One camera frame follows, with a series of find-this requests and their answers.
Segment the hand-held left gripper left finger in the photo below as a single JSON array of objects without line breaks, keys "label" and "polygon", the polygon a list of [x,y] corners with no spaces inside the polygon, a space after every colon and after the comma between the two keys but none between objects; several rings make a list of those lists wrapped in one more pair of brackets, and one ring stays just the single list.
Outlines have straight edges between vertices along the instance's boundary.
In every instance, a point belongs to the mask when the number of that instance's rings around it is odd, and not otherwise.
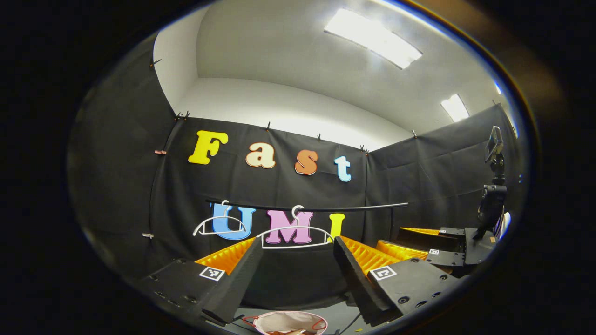
[{"label": "hand-held left gripper left finger", "polygon": [[176,259],[140,280],[140,292],[177,319],[198,326],[226,326],[259,267],[263,248],[255,238],[193,261]]}]

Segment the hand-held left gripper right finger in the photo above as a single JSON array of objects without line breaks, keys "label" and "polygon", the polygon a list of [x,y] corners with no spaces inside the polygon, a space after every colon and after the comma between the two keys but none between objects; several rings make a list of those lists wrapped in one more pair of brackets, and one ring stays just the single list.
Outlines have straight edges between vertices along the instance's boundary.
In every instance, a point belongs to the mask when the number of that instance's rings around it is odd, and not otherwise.
[{"label": "hand-held left gripper right finger", "polygon": [[399,260],[347,237],[333,252],[364,322],[379,326],[430,306],[461,280],[420,257]]}]

